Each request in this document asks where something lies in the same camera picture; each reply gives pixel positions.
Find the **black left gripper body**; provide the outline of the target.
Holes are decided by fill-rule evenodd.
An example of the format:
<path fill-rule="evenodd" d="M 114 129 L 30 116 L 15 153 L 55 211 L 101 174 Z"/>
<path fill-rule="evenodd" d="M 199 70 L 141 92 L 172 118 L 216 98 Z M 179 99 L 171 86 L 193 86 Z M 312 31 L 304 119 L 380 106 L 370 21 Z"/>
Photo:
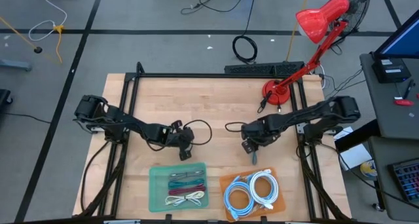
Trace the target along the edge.
<path fill-rule="evenodd" d="M 179 149 L 179 158 L 181 161 L 187 160 L 192 157 L 191 150 L 193 147 L 192 141 L 194 134 L 191 128 L 182 127 L 180 120 L 171 124 L 171 130 L 164 143 L 165 147 L 176 147 Z"/>

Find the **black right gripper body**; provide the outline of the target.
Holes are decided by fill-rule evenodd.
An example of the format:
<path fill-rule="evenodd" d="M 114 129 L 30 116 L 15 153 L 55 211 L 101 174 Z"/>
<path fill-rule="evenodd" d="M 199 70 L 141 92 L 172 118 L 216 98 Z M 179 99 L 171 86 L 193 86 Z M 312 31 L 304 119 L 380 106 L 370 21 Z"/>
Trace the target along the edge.
<path fill-rule="evenodd" d="M 278 139 L 278 134 L 264 128 L 263 121 L 253 121 L 241 126 L 242 147 L 247 154 L 256 152 L 259 147 L 266 147 Z"/>

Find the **green translucent plastic tray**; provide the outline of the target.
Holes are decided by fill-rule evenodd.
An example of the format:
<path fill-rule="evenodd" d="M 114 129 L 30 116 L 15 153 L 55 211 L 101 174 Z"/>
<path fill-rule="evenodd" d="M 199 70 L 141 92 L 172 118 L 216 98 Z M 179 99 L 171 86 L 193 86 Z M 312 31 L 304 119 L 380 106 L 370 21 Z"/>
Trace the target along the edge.
<path fill-rule="evenodd" d="M 205 208 L 209 203 L 206 165 L 203 162 L 155 166 L 149 171 L 149 211 Z"/>

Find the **orange translucent plastic tray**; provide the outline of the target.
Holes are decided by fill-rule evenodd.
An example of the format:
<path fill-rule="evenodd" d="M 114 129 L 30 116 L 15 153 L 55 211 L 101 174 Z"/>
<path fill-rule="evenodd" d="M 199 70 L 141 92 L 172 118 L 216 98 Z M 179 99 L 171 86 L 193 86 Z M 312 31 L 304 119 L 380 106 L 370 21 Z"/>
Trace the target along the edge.
<path fill-rule="evenodd" d="M 229 222 L 275 214 L 286 209 L 273 167 L 221 176 L 219 184 Z"/>

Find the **white paper sheet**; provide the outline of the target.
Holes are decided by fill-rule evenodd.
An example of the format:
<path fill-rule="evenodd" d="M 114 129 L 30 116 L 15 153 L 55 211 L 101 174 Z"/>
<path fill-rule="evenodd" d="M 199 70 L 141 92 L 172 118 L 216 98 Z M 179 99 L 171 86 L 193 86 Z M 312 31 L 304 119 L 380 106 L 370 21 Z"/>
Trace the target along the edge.
<path fill-rule="evenodd" d="M 345 171 L 372 159 L 370 152 L 368 152 L 363 144 L 356 145 L 339 153 L 339 162 L 342 169 Z"/>

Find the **round yellow blue object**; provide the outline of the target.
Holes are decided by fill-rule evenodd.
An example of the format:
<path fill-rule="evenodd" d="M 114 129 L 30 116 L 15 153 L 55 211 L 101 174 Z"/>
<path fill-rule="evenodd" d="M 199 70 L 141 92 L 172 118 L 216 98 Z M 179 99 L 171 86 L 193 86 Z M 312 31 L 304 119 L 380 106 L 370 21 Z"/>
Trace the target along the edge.
<path fill-rule="evenodd" d="M 368 160 L 366 162 L 363 162 L 359 166 L 359 169 L 360 169 L 361 174 L 365 177 L 376 178 L 378 175 L 374 160 Z"/>

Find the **red desk lamp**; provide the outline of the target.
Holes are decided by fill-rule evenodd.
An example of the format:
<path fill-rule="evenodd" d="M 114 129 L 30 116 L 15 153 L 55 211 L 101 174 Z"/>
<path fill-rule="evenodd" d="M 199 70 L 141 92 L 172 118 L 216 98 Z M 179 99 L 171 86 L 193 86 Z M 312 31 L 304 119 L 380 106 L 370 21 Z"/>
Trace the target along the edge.
<path fill-rule="evenodd" d="M 270 80 L 264 84 L 262 88 L 264 103 L 284 104 L 291 96 L 289 86 L 320 65 L 320 58 L 348 25 L 347 20 L 341 20 L 339 17 L 349 8 L 349 0 L 330 0 L 319 9 L 305 9 L 296 13 L 302 32 L 319 47 L 302 69 L 282 81 Z"/>

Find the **dark grey desk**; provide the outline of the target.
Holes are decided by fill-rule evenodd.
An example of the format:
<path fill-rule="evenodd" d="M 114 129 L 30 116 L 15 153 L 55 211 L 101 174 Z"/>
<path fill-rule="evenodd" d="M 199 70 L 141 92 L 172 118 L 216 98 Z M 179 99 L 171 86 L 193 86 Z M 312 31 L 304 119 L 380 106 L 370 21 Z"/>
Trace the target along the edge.
<path fill-rule="evenodd" d="M 419 140 L 370 137 L 369 148 L 378 172 L 378 183 L 382 191 L 402 199 L 388 165 L 419 158 Z M 388 195 L 383 196 L 384 207 L 390 219 L 419 223 L 419 209 L 409 206 Z"/>

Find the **black box device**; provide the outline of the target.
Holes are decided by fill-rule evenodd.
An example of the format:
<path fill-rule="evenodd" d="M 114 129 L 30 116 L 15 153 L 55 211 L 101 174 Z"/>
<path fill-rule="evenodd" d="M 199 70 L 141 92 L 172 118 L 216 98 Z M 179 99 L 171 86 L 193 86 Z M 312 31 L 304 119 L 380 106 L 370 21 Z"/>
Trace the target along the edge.
<path fill-rule="evenodd" d="M 411 73 L 400 58 L 375 60 L 373 71 L 379 83 L 402 83 L 411 77 Z"/>

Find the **black pen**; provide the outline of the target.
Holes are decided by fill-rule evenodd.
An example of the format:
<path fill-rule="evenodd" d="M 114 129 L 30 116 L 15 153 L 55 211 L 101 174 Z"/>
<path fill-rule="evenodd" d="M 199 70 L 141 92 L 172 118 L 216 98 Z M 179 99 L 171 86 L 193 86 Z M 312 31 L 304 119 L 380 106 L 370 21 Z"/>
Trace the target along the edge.
<path fill-rule="evenodd" d="M 409 84 L 408 84 L 408 87 L 407 87 L 407 89 L 406 89 L 405 93 L 403 94 L 403 99 L 404 99 L 404 100 L 406 100 L 406 99 L 408 98 L 408 96 L 409 96 L 409 94 L 410 94 L 410 91 L 412 90 L 412 88 L 413 88 L 414 86 L 415 86 L 414 79 L 411 79 L 411 80 L 409 81 Z"/>

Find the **backlit keyboard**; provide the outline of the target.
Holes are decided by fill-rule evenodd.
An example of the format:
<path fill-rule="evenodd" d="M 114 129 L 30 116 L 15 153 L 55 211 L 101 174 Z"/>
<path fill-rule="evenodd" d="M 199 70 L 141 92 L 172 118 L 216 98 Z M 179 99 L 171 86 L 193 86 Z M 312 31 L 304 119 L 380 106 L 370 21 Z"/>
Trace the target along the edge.
<path fill-rule="evenodd" d="M 403 199 L 419 205 L 419 158 L 387 165 Z"/>

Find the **black floor fan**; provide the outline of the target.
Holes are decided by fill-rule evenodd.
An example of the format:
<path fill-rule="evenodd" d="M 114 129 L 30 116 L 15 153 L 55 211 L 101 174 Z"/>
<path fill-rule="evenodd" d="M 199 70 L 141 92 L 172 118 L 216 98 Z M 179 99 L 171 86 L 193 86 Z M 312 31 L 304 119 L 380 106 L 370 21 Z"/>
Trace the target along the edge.
<path fill-rule="evenodd" d="M 362 23 L 370 4 L 370 0 L 349 0 L 349 2 L 349 9 L 338 18 L 348 23 L 340 34 L 341 39 L 358 32 L 359 25 Z"/>

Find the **computer monitor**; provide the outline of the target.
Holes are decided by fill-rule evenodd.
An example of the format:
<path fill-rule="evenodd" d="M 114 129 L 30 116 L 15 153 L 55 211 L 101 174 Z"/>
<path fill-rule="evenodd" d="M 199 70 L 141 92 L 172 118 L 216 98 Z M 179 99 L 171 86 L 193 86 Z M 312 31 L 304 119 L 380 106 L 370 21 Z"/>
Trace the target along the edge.
<path fill-rule="evenodd" d="M 374 51 L 374 55 L 419 59 L 419 10 Z"/>

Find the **grey stand foot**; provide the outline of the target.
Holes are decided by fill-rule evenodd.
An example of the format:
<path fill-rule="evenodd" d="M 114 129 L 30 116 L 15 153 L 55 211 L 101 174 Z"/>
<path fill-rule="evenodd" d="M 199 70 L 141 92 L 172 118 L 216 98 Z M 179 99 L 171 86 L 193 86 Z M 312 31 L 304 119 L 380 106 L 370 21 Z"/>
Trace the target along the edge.
<path fill-rule="evenodd" d="M 28 62 L 20 62 L 14 60 L 0 59 L 0 67 L 9 67 L 14 69 L 20 69 L 24 71 L 31 71 L 32 66 Z"/>

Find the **black metal rig frame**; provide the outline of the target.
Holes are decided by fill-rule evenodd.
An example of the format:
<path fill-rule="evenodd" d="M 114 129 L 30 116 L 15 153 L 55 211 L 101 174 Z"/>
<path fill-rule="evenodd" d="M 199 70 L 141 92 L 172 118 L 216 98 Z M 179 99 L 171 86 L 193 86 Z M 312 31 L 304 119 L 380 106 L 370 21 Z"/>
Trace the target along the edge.
<path fill-rule="evenodd" d="M 227 75 L 204 73 L 143 73 L 134 82 L 133 73 L 110 73 L 102 96 L 112 105 L 121 100 L 134 107 L 134 115 L 145 122 L 170 124 L 191 121 L 198 140 L 191 162 L 204 162 L 208 175 L 208 204 L 202 208 L 174 210 L 172 221 L 224 221 L 227 212 L 219 179 L 251 171 L 251 157 L 241 146 L 240 135 L 227 131 L 228 122 L 251 122 L 257 118 L 257 100 L 261 97 L 266 75 Z M 308 221 L 311 214 L 321 216 L 319 196 L 303 177 L 296 156 L 297 131 L 289 128 L 278 141 L 258 152 L 258 168 L 275 169 L 283 193 L 282 212 L 268 214 L 269 221 Z M 137 134 L 128 140 L 120 191 L 110 190 L 107 201 L 117 200 L 117 209 L 106 205 L 104 215 L 142 222 L 162 221 L 165 212 L 150 212 L 149 170 L 153 166 L 180 164 L 175 149 L 154 152 Z"/>

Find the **white bracket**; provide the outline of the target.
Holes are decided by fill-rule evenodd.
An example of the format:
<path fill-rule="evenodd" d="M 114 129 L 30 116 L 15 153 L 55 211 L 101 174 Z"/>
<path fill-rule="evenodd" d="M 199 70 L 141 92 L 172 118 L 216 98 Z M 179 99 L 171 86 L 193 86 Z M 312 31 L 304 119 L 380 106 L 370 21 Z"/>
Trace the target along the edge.
<path fill-rule="evenodd" d="M 103 224 L 141 224 L 140 219 L 107 220 Z"/>

